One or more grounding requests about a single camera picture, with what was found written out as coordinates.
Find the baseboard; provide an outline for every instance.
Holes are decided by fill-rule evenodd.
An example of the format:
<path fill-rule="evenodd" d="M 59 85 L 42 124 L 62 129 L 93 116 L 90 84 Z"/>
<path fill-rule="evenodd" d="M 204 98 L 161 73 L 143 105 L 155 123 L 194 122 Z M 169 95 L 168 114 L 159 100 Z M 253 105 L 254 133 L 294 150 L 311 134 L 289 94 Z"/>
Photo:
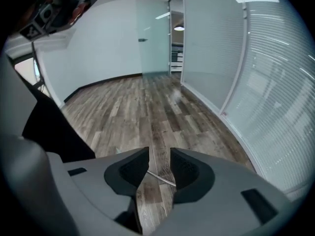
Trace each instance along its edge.
<path fill-rule="evenodd" d="M 164 71 L 164 72 L 146 72 L 146 73 L 142 73 L 142 76 L 143 77 L 147 77 L 147 78 L 150 78 L 150 77 L 156 77 L 156 76 L 163 76 L 163 75 L 168 75 L 169 74 L 169 71 Z"/>
<path fill-rule="evenodd" d="M 266 179 L 264 174 L 262 173 L 262 170 L 256 163 L 256 160 L 254 156 L 252 155 L 250 149 L 247 147 L 245 141 L 243 140 L 242 137 L 237 133 L 236 130 L 230 125 L 230 123 L 227 121 L 227 119 L 219 115 L 219 109 L 215 107 L 208 99 L 206 99 L 202 94 L 200 94 L 198 91 L 196 91 L 194 88 L 191 86 L 187 85 L 186 83 L 182 83 L 182 86 L 190 91 L 194 96 L 196 96 L 211 112 L 213 112 L 219 119 L 220 121 L 223 122 L 223 124 L 228 128 L 228 130 L 233 134 L 233 136 L 236 138 L 236 140 L 240 143 L 242 148 L 244 149 L 246 155 L 248 156 L 249 160 L 251 161 L 256 173 L 260 175 L 262 178 Z"/>
<path fill-rule="evenodd" d="M 95 86 L 97 84 L 102 84 L 105 82 L 109 82 L 109 81 L 114 81 L 114 80 L 121 80 L 121 79 L 126 79 L 126 78 L 132 78 L 132 77 L 138 77 L 138 76 L 142 76 L 142 73 L 134 73 L 134 74 L 128 74 L 128 75 L 123 75 L 123 76 L 118 76 L 118 77 L 113 77 L 110 79 L 105 79 L 105 80 L 101 80 L 101 81 L 96 81 L 87 85 L 84 85 L 82 87 L 77 88 L 75 91 L 73 91 L 66 99 L 64 99 L 64 102 L 66 103 L 67 101 L 69 101 L 78 91 L 80 91 L 81 89 L 86 89 L 89 88 L 91 86 Z"/>

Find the laminate flooring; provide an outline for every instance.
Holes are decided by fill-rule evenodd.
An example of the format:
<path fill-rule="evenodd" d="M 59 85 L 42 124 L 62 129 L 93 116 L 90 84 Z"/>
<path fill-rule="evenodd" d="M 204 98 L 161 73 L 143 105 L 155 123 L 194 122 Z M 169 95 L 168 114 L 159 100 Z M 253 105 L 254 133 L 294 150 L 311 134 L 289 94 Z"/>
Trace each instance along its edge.
<path fill-rule="evenodd" d="M 148 146 L 149 170 L 172 182 L 171 147 L 221 157 L 253 170 L 225 125 L 181 88 L 180 74 L 132 77 L 82 89 L 66 103 L 63 113 L 96 157 Z M 137 191 L 144 235 L 170 213 L 174 192 L 173 186 L 146 174 Z"/>

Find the doorway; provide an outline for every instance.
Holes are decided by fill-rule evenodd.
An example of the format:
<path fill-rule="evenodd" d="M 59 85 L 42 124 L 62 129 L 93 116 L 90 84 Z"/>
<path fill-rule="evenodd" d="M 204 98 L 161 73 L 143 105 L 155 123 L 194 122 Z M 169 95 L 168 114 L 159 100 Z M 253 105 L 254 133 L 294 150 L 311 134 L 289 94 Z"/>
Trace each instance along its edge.
<path fill-rule="evenodd" d="M 171 60 L 170 73 L 182 72 L 184 64 L 184 3 L 170 0 Z"/>

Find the glass door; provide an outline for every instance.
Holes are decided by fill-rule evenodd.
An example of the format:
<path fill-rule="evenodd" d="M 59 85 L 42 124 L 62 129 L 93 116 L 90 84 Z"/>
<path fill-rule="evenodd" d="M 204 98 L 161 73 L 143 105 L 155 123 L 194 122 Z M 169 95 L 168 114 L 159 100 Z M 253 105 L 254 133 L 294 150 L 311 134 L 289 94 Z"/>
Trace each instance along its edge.
<path fill-rule="evenodd" d="M 162 0 L 136 0 L 137 31 L 143 74 L 169 71 L 169 9 Z"/>

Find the black slot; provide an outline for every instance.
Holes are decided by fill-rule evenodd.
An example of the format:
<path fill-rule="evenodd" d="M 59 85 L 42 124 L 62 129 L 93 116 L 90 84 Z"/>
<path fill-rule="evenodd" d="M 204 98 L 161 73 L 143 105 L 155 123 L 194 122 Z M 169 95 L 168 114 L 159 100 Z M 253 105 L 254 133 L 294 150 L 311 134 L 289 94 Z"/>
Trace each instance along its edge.
<path fill-rule="evenodd" d="M 256 189 L 242 191 L 241 194 L 262 225 L 278 214 L 277 210 Z"/>
<path fill-rule="evenodd" d="M 77 168 L 77 169 L 73 169 L 73 170 L 68 171 L 68 173 L 69 173 L 69 175 L 71 177 L 71 176 L 75 176 L 75 175 L 81 174 L 81 173 L 83 173 L 85 171 L 87 171 L 87 170 L 84 169 L 84 168 Z"/>
<path fill-rule="evenodd" d="M 171 171 L 176 182 L 173 204 L 196 202 L 205 196 L 215 182 L 215 173 L 208 165 L 171 148 Z"/>

